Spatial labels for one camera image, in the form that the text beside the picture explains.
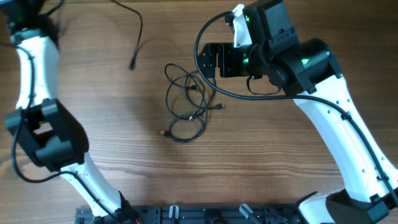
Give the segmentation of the black cable gold plugs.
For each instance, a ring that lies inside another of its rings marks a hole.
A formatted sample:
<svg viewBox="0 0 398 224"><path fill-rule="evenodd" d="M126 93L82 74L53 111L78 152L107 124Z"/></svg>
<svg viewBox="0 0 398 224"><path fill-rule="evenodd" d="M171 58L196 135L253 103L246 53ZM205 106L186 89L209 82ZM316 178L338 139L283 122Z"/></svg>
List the black cable gold plugs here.
<svg viewBox="0 0 398 224"><path fill-rule="evenodd" d="M168 63L164 74L169 81L165 107L173 120L167 129L161 130L161 135L178 143L199 138L209 122L209 112L222 110L225 105L214 102L216 92L207 90L197 70L189 72L175 63Z"/></svg>

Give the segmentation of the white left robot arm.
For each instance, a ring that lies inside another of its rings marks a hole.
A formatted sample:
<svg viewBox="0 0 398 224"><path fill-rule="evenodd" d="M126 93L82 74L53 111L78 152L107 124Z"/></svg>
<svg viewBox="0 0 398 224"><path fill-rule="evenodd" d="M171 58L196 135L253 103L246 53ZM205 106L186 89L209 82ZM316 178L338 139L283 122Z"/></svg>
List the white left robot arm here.
<svg viewBox="0 0 398 224"><path fill-rule="evenodd" d="M1 1L21 67L16 110L6 115L12 134L11 162L32 184L63 177L91 208L88 223L140 223L139 214L102 175L89 154L83 126L58 100L58 29L43 1Z"/></svg>

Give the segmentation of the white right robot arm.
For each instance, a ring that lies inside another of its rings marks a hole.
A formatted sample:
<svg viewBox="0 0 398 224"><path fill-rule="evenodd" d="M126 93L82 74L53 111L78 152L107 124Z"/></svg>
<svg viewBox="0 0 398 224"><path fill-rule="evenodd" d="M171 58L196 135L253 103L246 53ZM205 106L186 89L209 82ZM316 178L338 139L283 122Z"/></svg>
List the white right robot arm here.
<svg viewBox="0 0 398 224"><path fill-rule="evenodd" d="M208 82L267 76L277 93L252 101L294 100L316 127L345 186L314 192L299 201L307 223L377 223L397 206L397 169L372 137L349 94L342 69L327 44L299 41L283 1L256 1L221 14L232 43L195 47L194 59Z"/></svg>

